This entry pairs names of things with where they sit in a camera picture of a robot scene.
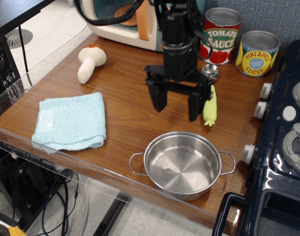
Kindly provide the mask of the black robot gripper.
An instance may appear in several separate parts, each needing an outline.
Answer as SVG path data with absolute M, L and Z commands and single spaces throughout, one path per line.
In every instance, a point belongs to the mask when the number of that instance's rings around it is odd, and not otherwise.
M 183 44 L 162 42 L 164 63 L 146 65 L 146 84 L 155 109 L 161 112 L 167 105 L 169 90 L 189 96 L 189 119 L 195 121 L 202 113 L 205 101 L 211 99 L 211 82 L 197 70 L 199 42 Z

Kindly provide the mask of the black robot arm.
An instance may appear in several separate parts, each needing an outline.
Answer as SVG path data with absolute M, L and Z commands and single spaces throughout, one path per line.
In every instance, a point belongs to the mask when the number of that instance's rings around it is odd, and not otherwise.
M 199 47 L 205 40 L 201 13 L 194 0 L 156 0 L 155 12 L 162 32 L 163 65 L 146 65 L 146 84 L 157 111 L 167 105 L 167 92 L 188 95 L 189 119 L 195 121 L 211 98 L 211 81 L 197 70 Z

